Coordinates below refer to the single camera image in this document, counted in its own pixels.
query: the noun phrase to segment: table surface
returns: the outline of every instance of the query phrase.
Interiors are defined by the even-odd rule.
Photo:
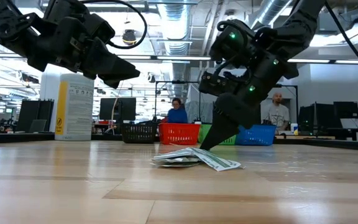
[[[218,146],[246,169],[158,169],[178,146],[0,144],[0,223],[358,223],[358,151]]]

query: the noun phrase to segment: black basket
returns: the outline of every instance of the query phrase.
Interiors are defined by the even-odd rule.
[[[153,144],[157,124],[122,124],[121,134],[125,143]]]

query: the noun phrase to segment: bottle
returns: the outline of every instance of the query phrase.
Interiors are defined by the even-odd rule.
[[[291,124],[291,133],[293,133],[294,135],[298,135],[298,124],[296,123]]]
[[[61,74],[55,140],[90,141],[94,80],[79,74]]]

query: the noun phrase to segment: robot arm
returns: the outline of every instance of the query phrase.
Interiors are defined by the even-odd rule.
[[[140,72],[108,51],[106,43],[114,35],[104,19],[77,0],[49,1],[44,18],[22,15],[11,0],[0,0],[0,44],[40,71],[51,63],[117,88]]]
[[[279,79],[298,76],[296,65],[287,60],[308,48],[325,2],[299,0],[284,25],[276,29],[262,28],[257,33],[238,20],[218,24],[222,33],[209,54],[217,62],[226,62],[215,73],[204,72],[201,77],[200,92],[218,98],[212,127],[200,148],[209,150],[237,134],[238,125],[250,128],[254,124],[255,111]],[[220,77],[221,69],[229,64],[247,70],[242,77],[229,72]]]

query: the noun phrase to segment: plastic basket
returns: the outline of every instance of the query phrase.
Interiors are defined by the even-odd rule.
[[[253,125],[251,129],[239,127],[236,144],[241,146],[270,146],[273,144],[276,126]]]
[[[208,131],[211,129],[211,124],[202,124],[200,127],[200,133],[198,135],[198,142],[199,143],[203,143],[206,135],[208,134]],[[234,135],[233,137],[224,140],[223,142],[221,142],[219,145],[225,145],[225,146],[233,146],[234,143],[236,143],[236,135]]]
[[[160,141],[162,144],[195,145],[197,144],[200,124],[160,124]]]
[[[152,144],[157,124],[122,124],[121,134],[125,143]]]

